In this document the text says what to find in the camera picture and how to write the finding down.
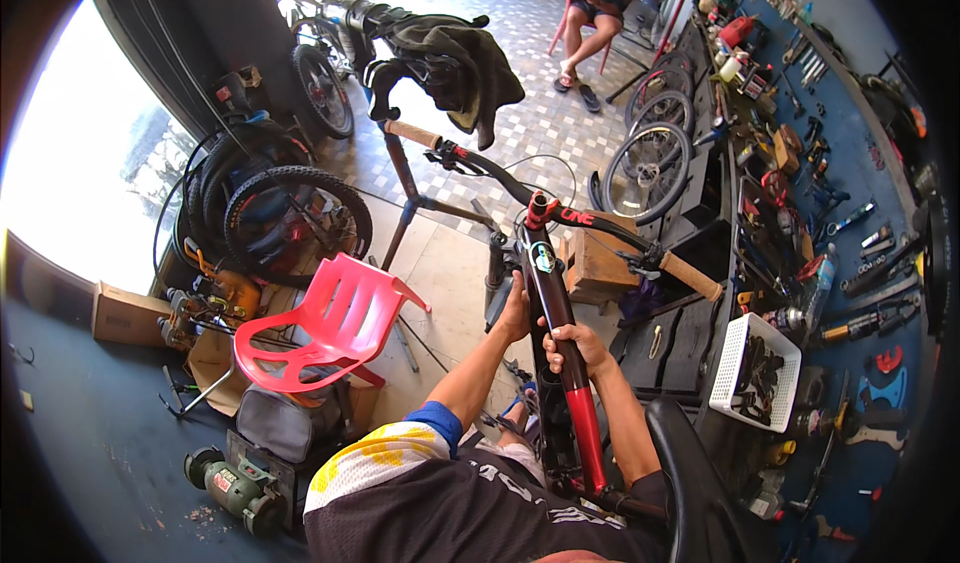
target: dark towel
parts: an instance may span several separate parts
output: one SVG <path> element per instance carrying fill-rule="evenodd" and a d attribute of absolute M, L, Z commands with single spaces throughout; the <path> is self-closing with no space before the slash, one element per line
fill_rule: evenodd
<path fill-rule="evenodd" d="M 465 86 L 444 86 L 444 90 L 466 90 L 462 110 L 444 106 L 438 94 L 431 93 L 441 110 L 445 110 L 460 131 L 473 134 L 477 130 L 480 150 L 494 143 L 494 119 L 499 107 L 523 101 L 526 93 L 521 81 L 510 69 L 503 50 L 494 36 L 469 21 L 450 15 L 419 15 L 395 22 L 384 38 L 392 46 L 414 53 L 452 57 L 466 72 Z M 420 83 L 427 92 L 431 90 Z"/>

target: bicycle handlebar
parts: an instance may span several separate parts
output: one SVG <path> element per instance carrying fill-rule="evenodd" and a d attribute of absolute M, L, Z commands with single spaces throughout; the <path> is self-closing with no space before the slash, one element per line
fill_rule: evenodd
<path fill-rule="evenodd" d="M 448 141 L 445 144 L 444 138 L 439 134 L 428 132 L 409 123 L 404 123 L 403 121 L 393 120 L 385 121 L 383 130 L 395 136 L 400 136 L 424 145 L 427 149 L 435 151 L 440 150 L 441 147 L 449 146 L 449 150 L 454 159 L 486 172 L 490 177 L 499 182 L 507 192 L 510 193 L 511 197 L 522 204 L 529 203 L 530 199 L 534 196 L 533 190 L 522 185 L 517 178 L 508 173 L 507 170 L 500 165 L 453 142 Z M 607 221 L 603 217 L 596 217 L 587 212 L 570 207 L 554 209 L 550 219 L 560 225 L 590 228 L 614 236 L 622 243 L 630 245 L 640 253 L 645 254 L 645 258 L 647 258 L 651 264 L 655 265 L 656 269 L 662 269 L 669 273 L 697 293 L 701 293 L 703 297 L 711 303 L 720 298 L 720 295 L 723 293 L 722 285 L 711 280 L 696 267 L 670 251 L 666 251 L 661 255 L 659 248 L 655 244 L 646 242 L 638 235 L 627 231 L 613 221 Z"/>

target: bench grinder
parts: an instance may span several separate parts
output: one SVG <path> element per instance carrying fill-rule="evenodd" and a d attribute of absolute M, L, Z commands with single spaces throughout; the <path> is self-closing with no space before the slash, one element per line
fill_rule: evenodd
<path fill-rule="evenodd" d="M 246 458 L 234 467 L 217 447 L 203 447 L 186 455 L 183 473 L 190 484 L 242 519 L 246 531 L 257 538 L 270 536 L 283 523 L 287 501 L 274 489 L 277 478 Z"/>

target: window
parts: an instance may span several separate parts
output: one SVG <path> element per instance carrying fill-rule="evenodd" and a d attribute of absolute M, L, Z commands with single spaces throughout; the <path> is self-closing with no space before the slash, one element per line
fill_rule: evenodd
<path fill-rule="evenodd" d="M 195 145 L 117 46 L 93 0 L 83 0 L 9 149 L 0 223 L 84 279 L 146 294 L 158 215 Z M 180 201 L 175 194 L 164 216 L 160 254 Z"/>

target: red plastic chair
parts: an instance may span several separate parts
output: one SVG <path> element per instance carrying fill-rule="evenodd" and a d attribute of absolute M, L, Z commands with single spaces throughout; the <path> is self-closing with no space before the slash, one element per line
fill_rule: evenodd
<path fill-rule="evenodd" d="M 560 37 L 564 35 L 564 30 L 567 28 L 567 14 L 570 13 L 570 0 L 566 0 L 566 6 L 563 7 L 563 18 L 559 20 L 559 27 L 557 27 L 557 33 L 553 35 L 553 41 L 550 42 L 550 47 L 546 49 L 546 55 L 549 57 L 553 54 L 554 47 L 557 46 L 557 42 L 560 40 Z M 593 23 L 584 23 L 584 28 L 593 28 L 597 29 L 597 26 Z M 603 49 L 603 60 L 600 62 L 600 76 L 603 76 L 603 67 L 607 65 L 607 56 L 610 54 L 610 47 L 614 44 L 614 40 L 610 39 L 606 43 L 606 46 Z"/>
<path fill-rule="evenodd" d="M 299 306 L 280 315 L 247 321 L 237 328 L 233 353 L 246 377 L 273 392 L 316 390 L 350 373 L 381 388 L 383 377 L 363 365 L 383 350 L 407 299 L 430 313 L 430 305 L 397 276 L 340 253 L 319 264 Z M 251 346 L 256 333 L 290 324 L 303 328 L 310 343 L 286 353 Z M 281 377 L 276 377 L 255 360 L 287 364 Z M 303 383 L 301 372 L 315 365 L 339 365 L 342 370 L 319 381 Z"/>

